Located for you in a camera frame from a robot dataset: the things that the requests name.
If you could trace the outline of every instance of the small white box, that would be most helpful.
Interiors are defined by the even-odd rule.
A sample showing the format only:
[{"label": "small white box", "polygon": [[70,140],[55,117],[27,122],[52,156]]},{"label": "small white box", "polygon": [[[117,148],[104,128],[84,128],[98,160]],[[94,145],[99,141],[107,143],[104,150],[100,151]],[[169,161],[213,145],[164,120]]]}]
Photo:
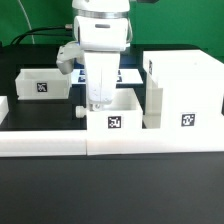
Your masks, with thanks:
[{"label": "small white box", "polygon": [[0,96],[0,125],[9,112],[8,101],[6,96]]},{"label": "small white box", "polygon": [[110,105],[102,111],[87,109],[88,131],[137,130],[142,128],[142,108],[133,89],[116,89]]},{"label": "small white box", "polygon": [[19,100],[67,99],[71,76],[58,69],[21,69],[16,78]]}]

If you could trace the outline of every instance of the green background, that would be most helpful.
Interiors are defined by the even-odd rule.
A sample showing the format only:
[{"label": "green background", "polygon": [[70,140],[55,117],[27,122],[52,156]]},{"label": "green background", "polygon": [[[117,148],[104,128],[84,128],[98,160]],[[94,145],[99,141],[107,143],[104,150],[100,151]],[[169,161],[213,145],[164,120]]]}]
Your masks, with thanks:
[{"label": "green background", "polygon": [[[21,0],[32,28],[72,23],[72,0]],[[16,0],[0,3],[0,40],[11,40],[28,30]],[[131,2],[135,44],[192,44],[224,61],[224,0],[160,0]],[[67,37],[35,37],[36,43],[59,43]],[[27,38],[23,43],[31,43]]]}]

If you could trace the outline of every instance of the white robot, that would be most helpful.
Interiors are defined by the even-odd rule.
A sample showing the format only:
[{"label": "white robot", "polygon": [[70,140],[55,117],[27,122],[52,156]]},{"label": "white robot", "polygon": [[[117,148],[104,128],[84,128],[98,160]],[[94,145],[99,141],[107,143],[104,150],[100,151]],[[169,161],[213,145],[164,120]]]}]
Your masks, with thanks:
[{"label": "white robot", "polygon": [[129,0],[73,0],[74,37],[60,48],[57,65],[73,70],[74,58],[85,65],[87,101],[93,111],[111,104],[116,89],[120,52],[132,39]]}]

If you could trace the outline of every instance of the white box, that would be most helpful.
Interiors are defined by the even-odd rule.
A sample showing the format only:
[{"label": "white box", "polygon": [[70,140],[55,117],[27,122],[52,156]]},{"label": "white box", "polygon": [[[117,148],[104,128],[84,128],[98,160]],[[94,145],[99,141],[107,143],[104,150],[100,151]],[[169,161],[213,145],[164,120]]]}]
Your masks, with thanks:
[{"label": "white box", "polygon": [[9,112],[8,101],[6,96],[0,96],[0,125]]},{"label": "white box", "polygon": [[21,69],[15,80],[18,99],[67,99],[70,79],[58,69]]},{"label": "white box", "polygon": [[136,130],[142,128],[142,108],[133,89],[116,89],[115,97],[110,105],[102,111],[86,112],[87,130]]}]

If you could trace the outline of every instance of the black surface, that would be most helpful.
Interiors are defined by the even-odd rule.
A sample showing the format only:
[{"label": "black surface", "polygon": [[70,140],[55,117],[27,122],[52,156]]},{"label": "black surface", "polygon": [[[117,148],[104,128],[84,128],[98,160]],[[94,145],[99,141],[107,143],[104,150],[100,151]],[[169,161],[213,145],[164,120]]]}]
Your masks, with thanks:
[{"label": "black surface", "polygon": [[[21,110],[28,129],[26,116],[43,115],[38,103],[50,114],[55,105],[16,101],[17,65],[53,66],[56,48],[8,47],[0,55],[1,94],[9,96],[10,109]],[[70,98],[74,105],[79,100]],[[71,110],[68,101],[57,104]],[[55,111],[58,121],[62,113]],[[11,119],[9,114],[3,124],[15,124]],[[0,223],[223,224],[224,153],[1,158]]]}]

